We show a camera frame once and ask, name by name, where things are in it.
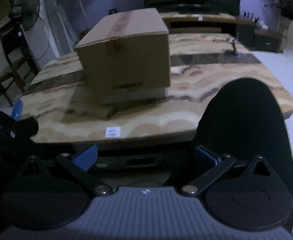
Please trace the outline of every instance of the gray plastic base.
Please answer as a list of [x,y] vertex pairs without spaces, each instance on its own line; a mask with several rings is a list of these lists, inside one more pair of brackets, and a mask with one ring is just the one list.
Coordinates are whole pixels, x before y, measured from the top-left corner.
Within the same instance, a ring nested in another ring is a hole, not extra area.
[[281,239],[293,240],[284,228],[244,232],[212,218],[202,203],[173,187],[119,187],[114,195],[96,197],[73,222],[52,230],[10,227],[0,240],[96,239]]

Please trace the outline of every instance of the marble tabletop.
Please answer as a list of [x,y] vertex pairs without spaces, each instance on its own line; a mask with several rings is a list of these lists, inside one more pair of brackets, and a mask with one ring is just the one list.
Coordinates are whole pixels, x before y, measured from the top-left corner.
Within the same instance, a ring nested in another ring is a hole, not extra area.
[[[163,99],[109,105],[94,103],[75,52],[47,64],[21,100],[22,118],[35,116],[39,143],[94,142],[105,148],[122,143],[133,147],[191,140],[197,124],[221,87],[241,77],[265,82],[284,118],[293,113],[293,98],[272,73],[243,45],[242,57],[232,50],[228,34],[185,33],[169,36],[171,87]],[[105,138],[105,130],[120,126],[120,138]]]

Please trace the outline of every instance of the fan cord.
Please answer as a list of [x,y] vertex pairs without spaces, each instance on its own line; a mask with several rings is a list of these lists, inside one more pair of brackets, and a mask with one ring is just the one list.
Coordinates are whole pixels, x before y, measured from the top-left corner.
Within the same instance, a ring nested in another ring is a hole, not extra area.
[[[40,15],[39,15],[39,18],[42,20],[42,22],[44,23],[44,25],[45,25],[45,27],[47,28],[47,31],[48,31],[48,26],[46,25],[45,21],[43,21],[43,19],[41,18]],[[46,51],[44,52],[44,54],[43,54],[40,58],[35,59],[35,61],[38,61],[38,60],[40,60],[41,58],[43,58],[44,55],[48,52],[48,49],[49,49],[49,48],[50,48],[50,36],[49,36],[49,31],[48,31],[48,47],[47,47]]]

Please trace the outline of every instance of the black pants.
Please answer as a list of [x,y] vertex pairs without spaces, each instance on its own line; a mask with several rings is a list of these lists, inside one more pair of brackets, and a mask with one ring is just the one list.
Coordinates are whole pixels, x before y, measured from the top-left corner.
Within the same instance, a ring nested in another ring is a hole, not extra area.
[[[238,160],[263,155],[293,198],[293,159],[287,130],[279,105],[264,83],[243,78],[221,88],[199,122],[189,161],[170,176],[166,185],[180,187],[205,172],[195,167],[193,152],[197,145]],[[292,231],[293,211],[286,226]]]

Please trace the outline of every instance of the cardboard box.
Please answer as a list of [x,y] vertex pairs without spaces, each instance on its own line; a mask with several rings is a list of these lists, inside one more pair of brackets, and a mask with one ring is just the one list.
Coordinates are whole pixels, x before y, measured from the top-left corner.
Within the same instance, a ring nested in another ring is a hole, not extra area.
[[170,86],[168,29],[155,8],[104,17],[75,50],[103,103],[163,97]]

